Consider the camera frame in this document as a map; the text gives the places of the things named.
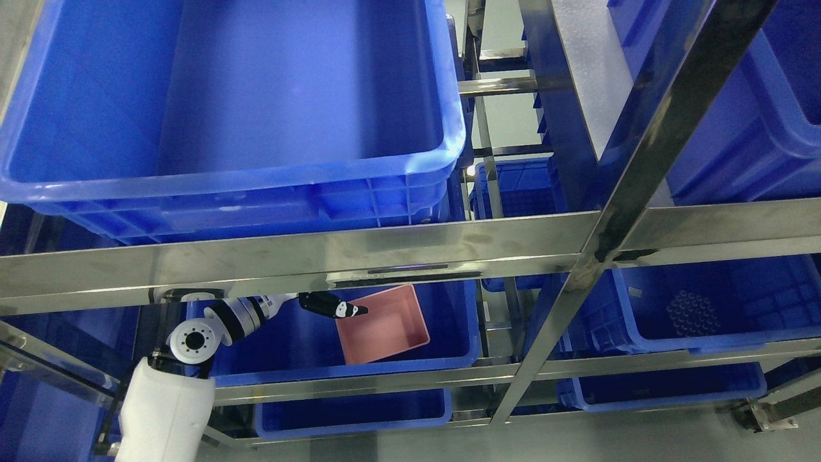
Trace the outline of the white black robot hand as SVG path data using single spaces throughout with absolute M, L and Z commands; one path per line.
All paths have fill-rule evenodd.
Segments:
M 261 309 L 261 317 L 269 320 L 278 314 L 287 302 L 296 300 L 305 311 L 331 319 L 357 318 L 366 315 L 369 309 L 347 302 L 328 291 L 302 293 L 275 293 L 275 295 L 252 296 L 252 306 Z

